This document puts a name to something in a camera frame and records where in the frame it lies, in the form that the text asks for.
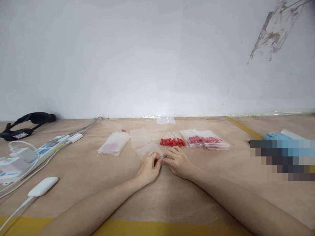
small plastic bag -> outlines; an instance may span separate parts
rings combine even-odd
[[[186,130],[181,130],[180,132],[185,139],[186,147],[199,148],[199,147],[204,146],[203,141],[197,136],[197,130],[186,129]]]
[[[204,142],[205,147],[208,149],[230,150],[229,143],[219,138],[211,130],[197,131],[196,134]]]
[[[144,146],[142,148],[139,148],[137,150],[137,153],[138,153],[140,159],[142,159],[142,157],[146,153],[151,152],[151,151],[157,152],[161,156],[161,158],[163,158],[163,152],[161,151],[161,149],[159,149],[159,147],[154,142],[149,143],[149,144],[147,144],[146,146]]]
[[[138,148],[151,142],[145,128],[130,130],[132,148]]]
[[[156,124],[176,124],[174,117],[168,116],[168,117],[161,117],[157,116],[156,117]]]
[[[126,132],[113,132],[106,140],[106,142],[97,150],[97,155],[111,154],[119,156],[120,152],[130,139],[130,135]]]

white plug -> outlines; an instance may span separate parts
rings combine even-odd
[[[58,181],[57,177],[48,177],[42,180],[38,185],[35,186],[29,193],[29,197],[40,197],[45,194],[56,182]]]
[[[11,157],[21,157],[26,163],[30,163],[37,157],[37,154],[35,154],[34,151],[32,151],[28,147],[19,148],[17,151],[12,150],[14,148],[15,147],[11,148],[12,153],[10,153],[9,155]]]
[[[80,138],[82,138],[83,135],[82,134],[75,134],[74,136],[68,138],[68,141],[71,141],[72,143],[75,143],[76,141],[78,141]]]

stack of plastic bags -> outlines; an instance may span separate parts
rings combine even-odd
[[[222,140],[211,130],[198,131],[195,129],[181,130],[188,148],[198,148],[205,146],[208,149],[230,150],[228,142]]]

yellow stripe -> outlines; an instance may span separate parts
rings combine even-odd
[[[6,221],[7,217],[0,217],[0,224]],[[9,224],[1,231],[2,236],[33,236],[40,231],[52,218],[33,218],[33,217],[14,217]],[[244,235],[252,236],[245,227],[235,226],[201,226],[201,225],[185,225],[162,222],[138,222],[138,221],[106,221],[94,236],[110,235],[110,236],[208,236],[208,235]]]
[[[315,173],[315,165],[309,165],[309,172]]]
[[[263,135],[261,135],[260,133],[257,133],[256,131],[252,130],[251,128],[247,127],[246,125],[243,125],[242,123],[237,122],[233,118],[225,117],[225,119],[227,119],[232,124],[236,125],[241,130],[243,130],[246,133],[248,133],[250,136],[252,136],[253,139],[263,139]]]

plastic sheet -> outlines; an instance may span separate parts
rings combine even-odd
[[[140,159],[142,159],[142,157],[143,157],[146,153],[151,152],[151,151],[157,152],[157,153],[161,156],[161,158],[163,158],[163,152],[161,151],[161,149],[159,149],[159,147],[158,147],[154,142],[149,143],[149,144],[145,145],[145,146],[142,147],[142,148],[139,148],[139,149],[137,150],[137,153],[138,153]]]
[[[174,117],[172,116],[157,116],[156,124],[176,124]]]
[[[110,154],[119,156],[129,139],[130,135],[126,132],[113,132],[107,138],[106,142],[97,150],[97,155]]]
[[[130,130],[132,148],[138,148],[151,142],[145,128]]]
[[[258,112],[258,113],[243,113],[243,114],[226,114],[227,117],[247,117],[247,116],[283,116],[283,115],[311,115],[314,114],[314,110],[298,110],[293,111],[268,111],[268,112]]]
[[[196,131],[196,134],[204,142],[205,147],[208,149],[230,150],[229,143],[222,140],[211,130]]]
[[[180,133],[184,137],[187,148],[199,148],[204,146],[203,141],[197,135],[196,129],[181,130]]]

